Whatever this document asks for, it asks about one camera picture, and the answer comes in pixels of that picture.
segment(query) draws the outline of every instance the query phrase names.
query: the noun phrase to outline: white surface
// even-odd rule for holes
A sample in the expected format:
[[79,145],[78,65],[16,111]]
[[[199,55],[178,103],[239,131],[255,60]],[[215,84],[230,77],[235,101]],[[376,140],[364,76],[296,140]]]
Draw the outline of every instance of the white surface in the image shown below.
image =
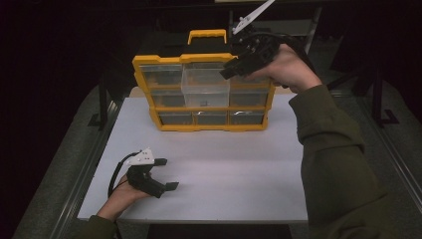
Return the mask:
[[[145,98],[124,101],[95,177],[79,213],[88,219],[106,201],[109,180],[126,155],[150,147],[167,165],[152,168],[161,183],[179,181],[175,191],[146,198],[121,219],[139,222],[294,222],[307,220],[301,181],[303,147],[288,105],[277,95],[264,131],[160,131]],[[123,167],[120,178],[127,171]]]

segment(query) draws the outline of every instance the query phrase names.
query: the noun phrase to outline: hand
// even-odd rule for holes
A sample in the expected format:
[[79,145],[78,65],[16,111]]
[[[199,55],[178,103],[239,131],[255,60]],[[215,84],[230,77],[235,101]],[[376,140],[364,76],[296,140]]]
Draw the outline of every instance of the hand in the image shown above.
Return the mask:
[[115,219],[117,219],[117,217],[136,200],[148,196],[149,194],[136,190],[130,186],[125,175],[119,181],[118,187],[111,194],[111,197],[97,213],[97,216],[115,221]]
[[294,93],[321,85],[319,77],[286,44],[280,45],[279,54],[270,65],[252,73],[245,80],[259,77],[270,77],[276,85],[288,86]]

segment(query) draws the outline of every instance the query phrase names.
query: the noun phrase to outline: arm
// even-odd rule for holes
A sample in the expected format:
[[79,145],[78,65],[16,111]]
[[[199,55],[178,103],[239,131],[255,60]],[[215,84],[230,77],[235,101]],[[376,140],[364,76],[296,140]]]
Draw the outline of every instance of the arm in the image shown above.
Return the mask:
[[311,238],[394,238],[387,192],[363,156],[357,123],[336,107],[320,79],[286,45],[248,79],[262,76],[298,93],[290,105],[304,145],[302,180]]
[[111,197],[105,202],[97,215],[90,218],[88,224],[76,239],[113,238],[117,229],[114,224],[115,219],[135,201],[148,196],[147,193],[130,186],[126,175],[123,176]]

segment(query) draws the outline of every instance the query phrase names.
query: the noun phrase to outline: plastic storage case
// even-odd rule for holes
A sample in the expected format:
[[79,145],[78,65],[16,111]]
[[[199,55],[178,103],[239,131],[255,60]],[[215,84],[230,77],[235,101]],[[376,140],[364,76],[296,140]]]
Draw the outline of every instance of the plastic storage case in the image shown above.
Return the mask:
[[267,127],[275,87],[269,79],[224,80],[220,71],[235,57],[229,52],[225,30],[191,31],[189,36],[161,32],[144,41],[132,63],[158,129]]

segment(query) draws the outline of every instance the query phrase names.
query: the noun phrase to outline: olive green sleeve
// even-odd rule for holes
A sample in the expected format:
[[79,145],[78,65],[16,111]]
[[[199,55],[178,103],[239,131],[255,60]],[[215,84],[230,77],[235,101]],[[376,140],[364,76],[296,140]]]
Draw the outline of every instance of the olive green sleeve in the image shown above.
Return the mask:
[[312,239],[395,238],[387,191],[367,164],[358,124],[326,86],[290,101],[304,146],[302,180]]
[[92,216],[75,239],[112,239],[116,226],[110,220]]

